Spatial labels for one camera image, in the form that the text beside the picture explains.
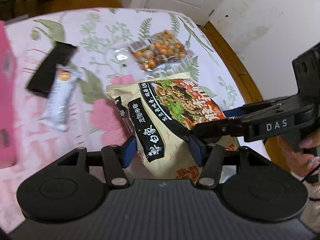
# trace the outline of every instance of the instant noodle package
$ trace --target instant noodle package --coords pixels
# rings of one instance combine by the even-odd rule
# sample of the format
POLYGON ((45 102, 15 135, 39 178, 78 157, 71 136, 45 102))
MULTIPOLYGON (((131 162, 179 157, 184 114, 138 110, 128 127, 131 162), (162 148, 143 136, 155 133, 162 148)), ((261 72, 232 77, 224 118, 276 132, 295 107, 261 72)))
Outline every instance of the instant noodle package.
MULTIPOLYGON (((201 173, 188 150, 195 124, 225 118, 212 99, 185 73, 140 83, 107 86, 129 132, 137 138, 138 155, 155 179, 190 178, 201 173)), ((236 138, 217 144, 228 150, 236 138)))

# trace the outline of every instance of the white wrapper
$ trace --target white wrapper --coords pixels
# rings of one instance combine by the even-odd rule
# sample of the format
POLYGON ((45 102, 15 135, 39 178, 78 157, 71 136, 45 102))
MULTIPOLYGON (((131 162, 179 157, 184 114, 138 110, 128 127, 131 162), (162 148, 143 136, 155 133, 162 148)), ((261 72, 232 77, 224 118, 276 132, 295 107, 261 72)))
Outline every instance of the white wrapper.
POLYGON ((56 68, 47 106, 39 122, 53 129, 66 131, 69 99, 81 72, 60 64, 56 68))

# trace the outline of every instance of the screw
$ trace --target screw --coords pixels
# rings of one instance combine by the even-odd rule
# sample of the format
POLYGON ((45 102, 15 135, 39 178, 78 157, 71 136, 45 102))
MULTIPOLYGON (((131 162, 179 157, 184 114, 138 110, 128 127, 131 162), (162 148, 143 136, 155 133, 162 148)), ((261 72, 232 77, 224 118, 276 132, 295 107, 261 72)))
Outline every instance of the screw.
POLYGON ((115 186, 124 186, 127 184, 127 180, 125 178, 114 178, 111 180, 111 183, 115 186))
POLYGON ((210 187, 210 186, 214 185, 214 179, 212 179, 212 178, 201 178, 201 179, 199 179, 199 183, 202 186, 210 187))

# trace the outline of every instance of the pink flower print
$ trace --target pink flower print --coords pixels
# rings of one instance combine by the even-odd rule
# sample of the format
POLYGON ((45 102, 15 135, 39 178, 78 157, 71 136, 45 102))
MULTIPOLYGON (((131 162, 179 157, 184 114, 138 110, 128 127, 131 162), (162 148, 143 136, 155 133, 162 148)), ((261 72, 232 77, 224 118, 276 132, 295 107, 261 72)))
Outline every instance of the pink flower print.
POLYGON ((134 79, 132 75, 125 76, 114 76, 111 79, 111 85, 125 85, 134 83, 134 79))
POLYGON ((92 105, 91 124, 105 131, 101 136, 103 145, 122 145, 129 137, 129 132, 111 100, 99 99, 92 105))

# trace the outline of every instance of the floral tablecloth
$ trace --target floral tablecloth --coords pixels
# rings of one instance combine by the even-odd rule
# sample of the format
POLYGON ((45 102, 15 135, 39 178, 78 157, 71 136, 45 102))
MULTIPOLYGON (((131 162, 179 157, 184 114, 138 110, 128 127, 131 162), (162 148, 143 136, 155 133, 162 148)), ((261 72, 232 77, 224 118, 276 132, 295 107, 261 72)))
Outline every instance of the floral tablecloth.
MULTIPOLYGON (((85 146, 98 151, 109 144, 122 144, 126 129, 115 114, 113 103, 105 103, 105 86, 132 83, 181 72, 192 78, 221 107, 232 109, 244 100, 229 71, 206 36, 190 19, 175 12, 144 9, 94 8, 59 12, 7 26, 8 37, 18 60, 15 79, 15 131, 19 160, 15 166, 0 170, 0 227, 13 230, 23 220, 16 200, 20 183, 70 150, 85 146), (114 51, 129 41, 147 38, 170 30, 194 55, 151 75, 137 68, 123 67, 114 51), (69 64, 82 72, 69 105, 69 130, 51 130, 38 119, 46 99, 30 94, 26 84, 51 51, 55 41, 78 46, 69 64)), ((262 142, 245 144, 265 157, 262 142)), ((126 170, 133 178, 143 178, 143 165, 134 158, 126 170)), ((102 172, 90 169, 96 176, 102 172)))

